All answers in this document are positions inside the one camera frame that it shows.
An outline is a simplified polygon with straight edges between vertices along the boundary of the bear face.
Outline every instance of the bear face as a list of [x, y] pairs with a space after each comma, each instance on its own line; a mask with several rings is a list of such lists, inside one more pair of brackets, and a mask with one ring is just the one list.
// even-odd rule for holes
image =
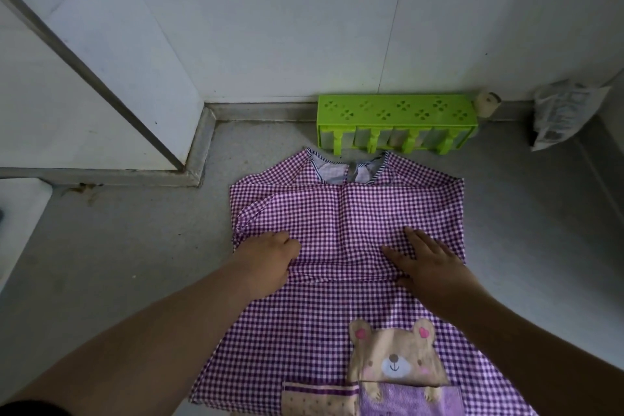
[[417, 320], [411, 331], [373, 331], [363, 319], [349, 325], [354, 345], [349, 379], [402, 385], [438, 387], [448, 385], [444, 366], [433, 342], [435, 329], [428, 319]]

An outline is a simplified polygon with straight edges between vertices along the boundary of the gray floor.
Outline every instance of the gray floor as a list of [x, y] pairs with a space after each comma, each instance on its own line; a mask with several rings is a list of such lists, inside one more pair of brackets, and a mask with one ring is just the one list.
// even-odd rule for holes
[[[201, 189], [55, 189], [0, 294], [0, 399], [214, 270], [230, 252], [228, 186], [313, 146], [315, 131], [223, 123], [214, 137]], [[624, 229], [573, 141], [531, 153], [519, 124], [488, 124], [463, 150], [410, 158], [466, 178], [469, 265], [496, 297], [624, 368]]]

